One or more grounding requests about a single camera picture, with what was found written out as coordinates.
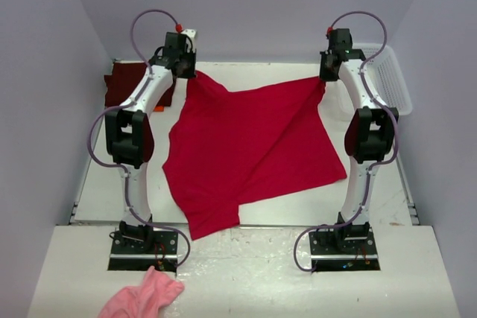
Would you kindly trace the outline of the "red t-shirt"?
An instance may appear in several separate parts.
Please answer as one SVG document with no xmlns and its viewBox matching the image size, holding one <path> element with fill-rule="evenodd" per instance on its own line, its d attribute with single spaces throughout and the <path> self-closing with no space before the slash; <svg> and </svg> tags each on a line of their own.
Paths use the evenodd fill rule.
<svg viewBox="0 0 477 318">
<path fill-rule="evenodd" d="M 346 178 L 318 113 L 318 77 L 231 92 L 188 82 L 163 171 L 192 239 L 237 226 L 239 208 Z"/>
</svg>

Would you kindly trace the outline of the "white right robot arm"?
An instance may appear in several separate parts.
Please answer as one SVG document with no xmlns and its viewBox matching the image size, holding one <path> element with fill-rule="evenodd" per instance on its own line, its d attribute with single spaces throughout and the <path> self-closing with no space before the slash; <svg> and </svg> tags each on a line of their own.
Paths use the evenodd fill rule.
<svg viewBox="0 0 477 318">
<path fill-rule="evenodd" d="M 344 149 L 350 158 L 347 195 L 336 224 L 316 230 L 315 240 L 324 254 L 365 254 L 371 240 L 369 202 L 373 181 L 394 142 L 399 118 L 396 108 L 380 99 L 366 80 L 366 57 L 353 47 L 348 28 L 329 28 L 328 48 L 320 53 L 320 78 L 341 81 L 350 96 L 354 114 L 344 136 Z"/>
</svg>

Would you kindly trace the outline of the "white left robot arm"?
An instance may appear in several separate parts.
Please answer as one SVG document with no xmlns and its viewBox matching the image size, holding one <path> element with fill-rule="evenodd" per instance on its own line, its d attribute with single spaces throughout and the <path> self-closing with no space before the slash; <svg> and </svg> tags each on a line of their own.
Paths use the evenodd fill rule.
<svg viewBox="0 0 477 318">
<path fill-rule="evenodd" d="M 147 187 L 148 162 L 154 153 L 149 116 L 177 78 L 195 76 L 197 37 L 193 29 L 168 32 L 139 84 L 104 118 L 107 152 L 123 170 L 124 217 L 119 235 L 139 253 L 150 251 L 155 243 Z"/>
</svg>

